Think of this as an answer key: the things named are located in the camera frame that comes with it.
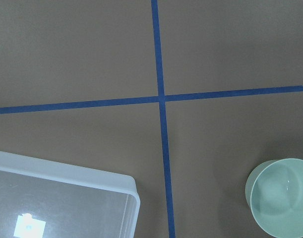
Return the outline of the clear plastic storage box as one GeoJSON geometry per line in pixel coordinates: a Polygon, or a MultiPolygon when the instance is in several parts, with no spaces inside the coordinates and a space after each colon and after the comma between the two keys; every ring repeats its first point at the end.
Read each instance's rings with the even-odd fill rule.
{"type": "Polygon", "coordinates": [[[0,238],[131,238],[133,177],[0,151],[0,238]]]}

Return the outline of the pale green ceramic bowl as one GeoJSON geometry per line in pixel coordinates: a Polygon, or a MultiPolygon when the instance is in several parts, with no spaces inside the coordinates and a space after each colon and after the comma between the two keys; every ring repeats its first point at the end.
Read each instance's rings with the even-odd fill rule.
{"type": "Polygon", "coordinates": [[[256,223],[275,238],[303,238],[303,160],[270,160],[255,167],[245,198],[256,223]]]}

